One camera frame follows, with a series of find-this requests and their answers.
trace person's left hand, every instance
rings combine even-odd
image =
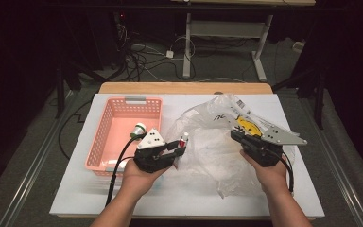
[[[128,160],[125,171],[123,172],[123,181],[121,190],[131,194],[139,200],[153,186],[155,180],[165,173],[168,168],[158,170],[153,173],[147,173],[140,170],[133,160]]]

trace person's right hand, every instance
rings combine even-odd
[[[282,162],[278,162],[276,166],[262,167],[243,150],[240,150],[240,154],[255,168],[258,181],[266,194],[288,192],[286,169]]]

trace basket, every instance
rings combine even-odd
[[[112,176],[114,166],[137,123],[146,131],[160,131],[162,100],[158,97],[110,97],[104,107],[85,167],[98,176]],[[123,158],[134,156],[139,141],[132,142]],[[118,173],[123,172],[124,164]]]

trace metal track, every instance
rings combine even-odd
[[[46,160],[46,157],[51,150],[52,142],[58,135],[58,131],[60,130],[61,126],[63,125],[64,119],[66,115],[68,115],[69,110],[75,103],[78,96],[78,92],[70,91],[66,97],[67,100],[67,107],[64,109],[64,112],[61,116],[55,120],[51,128],[49,129],[48,134],[46,135],[45,139],[43,140],[43,144],[41,145],[38,153],[31,164],[30,168],[28,169],[27,174],[23,178],[19,188],[17,189],[16,194],[13,197],[5,215],[2,217],[0,221],[1,226],[12,226],[14,221],[16,220],[17,216],[20,213],[20,210],[23,207],[23,204],[26,201],[28,193],[31,191],[31,188],[37,177],[40,173],[41,168]]]
[[[353,188],[353,185],[350,183],[350,180],[344,172],[339,159],[333,152],[332,146],[330,145],[326,135],[322,130],[319,130],[317,123],[314,121],[313,110],[309,104],[309,101],[307,99],[302,100],[302,106],[306,114],[309,116],[308,118],[315,132],[320,138],[320,142],[324,147],[324,149],[321,151],[325,155],[325,159],[328,162],[329,167],[331,167],[332,173],[334,174],[337,184],[341,190],[341,194],[347,202],[347,205],[354,216],[355,222],[358,226],[363,227],[363,206],[355,189]]]

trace hand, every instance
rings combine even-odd
[[[278,162],[276,166],[262,167],[243,150],[240,150],[240,154],[255,168],[258,181],[261,183],[262,189],[266,194],[285,193],[288,191],[285,176],[286,169],[282,162]]]
[[[139,200],[153,186],[155,180],[165,173],[168,168],[147,173],[140,170],[133,160],[129,160],[123,173],[122,192],[127,192]]]

